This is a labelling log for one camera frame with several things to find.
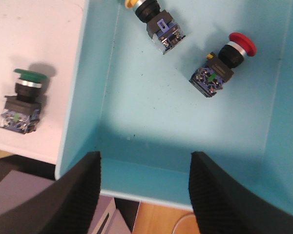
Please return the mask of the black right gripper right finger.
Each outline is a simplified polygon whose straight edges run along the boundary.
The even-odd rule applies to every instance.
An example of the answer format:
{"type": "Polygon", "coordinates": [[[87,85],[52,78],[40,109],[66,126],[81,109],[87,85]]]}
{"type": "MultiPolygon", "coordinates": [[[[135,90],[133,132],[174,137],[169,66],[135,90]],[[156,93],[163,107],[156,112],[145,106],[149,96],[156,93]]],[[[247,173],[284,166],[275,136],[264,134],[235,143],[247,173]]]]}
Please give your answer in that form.
{"type": "Polygon", "coordinates": [[[188,192],[202,234],[293,234],[293,215],[242,186],[204,152],[191,153],[188,192]]]}

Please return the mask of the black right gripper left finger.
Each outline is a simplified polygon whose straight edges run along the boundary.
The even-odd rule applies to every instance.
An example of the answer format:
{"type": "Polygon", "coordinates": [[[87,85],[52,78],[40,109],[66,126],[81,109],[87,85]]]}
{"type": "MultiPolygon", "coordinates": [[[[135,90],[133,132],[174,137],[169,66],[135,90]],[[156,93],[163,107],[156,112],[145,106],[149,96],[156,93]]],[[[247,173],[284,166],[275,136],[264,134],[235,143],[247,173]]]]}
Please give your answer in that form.
{"type": "Polygon", "coordinates": [[[0,234],[86,234],[101,191],[101,154],[88,152],[45,190],[0,214],[0,234]]]}

